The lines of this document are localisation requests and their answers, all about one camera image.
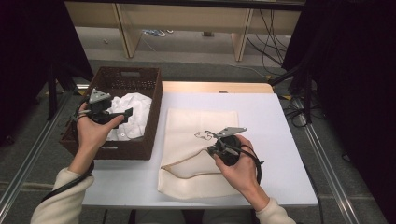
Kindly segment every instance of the gray floor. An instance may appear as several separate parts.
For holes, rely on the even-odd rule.
[[[269,73],[262,68],[263,63],[265,66],[271,67],[269,69],[272,72],[279,74],[283,72],[276,63],[263,58],[249,44],[247,44],[245,50],[244,60],[237,63],[233,57],[230,35],[227,34],[215,34],[213,37],[205,37],[197,32],[174,32],[166,37],[142,35],[143,38],[139,43],[135,56],[132,59],[126,59],[117,30],[78,28],[78,33],[90,59],[93,71],[97,70],[101,65],[118,63],[148,64],[159,65],[163,68],[165,78],[178,77],[193,80],[194,77],[189,76],[188,70],[189,67],[193,66],[195,69],[200,69],[200,72],[204,71],[203,73],[216,71],[213,73],[218,74],[220,70],[230,74],[230,77],[235,78],[235,80],[238,80],[238,78],[240,80],[239,76],[244,76],[251,78],[252,82],[265,82],[267,80]],[[249,38],[262,48],[262,42],[255,35],[250,35]],[[285,45],[290,40],[287,36],[279,36],[278,38]],[[276,57],[274,51],[268,52]],[[287,87],[288,80],[277,85],[275,91],[286,94]],[[12,146],[2,146],[0,148],[1,194],[4,193],[7,183],[18,172],[24,158],[46,122],[48,96],[45,94],[45,90],[38,98],[40,104],[29,108],[27,111],[28,116],[21,120],[20,126],[13,134],[17,140],[16,143]],[[57,171],[67,166],[71,161],[72,156],[60,146],[58,141],[77,101],[78,97],[72,97],[66,110],[62,113],[41,156],[28,176],[25,186],[9,210],[4,223],[28,223],[40,199],[48,192],[48,185],[53,183]],[[286,107],[289,101],[281,100],[280,103]],[[317,117],[323,116],[320,111],[315,111],[315,115]],[[343,147],[334,134],[331,124],[325,119],[313,117],[313,127],[320,143],[326,150],[340,183],[346,191],[348,199],[352,202],[360,223],[387,223],[374,198],[362,182],[359,172],[350,162],[341,158]],[[340,207],[334,199],[332,189],[329,187],[329,183],[318,163],[317,156],[307,138],[305,129],[296,128],[290,124],[290,130],[304,164],[309,174],[312,175],[315,186],[318,189],[318,196],[323,208],[324,223],[345,223]],[[320,223],[318,207],[287,207],[286,209],[290,216],[298,222],[304,224]],[[84,208],[80,223],[128,223],[129,214],[130,211],[127,209]]]

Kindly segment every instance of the white table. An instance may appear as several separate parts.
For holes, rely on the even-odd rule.
[[[240,208],[249,206],[241,195],[177,200],[157,191],[168,108],[236,110],[241,127],[262,166],[262,187],[281,205],[317,205],[289,126],[272,93],[164,92],[157,135],[150,161],[95,161],[95,182],[83,205],[122,208]]]

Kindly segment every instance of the wicker basket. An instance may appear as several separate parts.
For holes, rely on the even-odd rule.
[[[144,135],[130,141],[106,141],[95,158],[97,160],[149,160],[157,132],[163,97],[160,69],[101,67],[85,95],[90,94],[93,88],[110,93],[113,97],[122,97],[127,93],[139,92],[152,99]],[[78,143],[73,137],[70,124],[67,126],[60,143],[73,155],[76,155]]]

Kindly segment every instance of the crumpled white fabric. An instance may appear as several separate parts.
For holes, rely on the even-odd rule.
[[[184,160],[197,154],[203,148],[216,143],[216,139],[204,140],[196,137],[198,132],[218,133],[226,127],[238,127],[236,111],[204,111],[170,108],[167,114],[163,159],[161,166]],[[213,158],[201,152],[199,156],[184,161],[175,168],[181,176],[200,173],[217,175],[198,175],[193,178],[178,178],[164,169],[159,171],[158,191],[178,199],[221,197],[238,194],[220,173]]]
[[[133,107],[134,113],[128,118],[128,122],[119,125],[118,129],[113,129],[107,136],[107,141],[129,141],[143,136],[149,118],[151,108],[151,98],[140,94],[127,93],[120,97],[114,97],[111,107],[107,110],[110,113],[123,113]]]

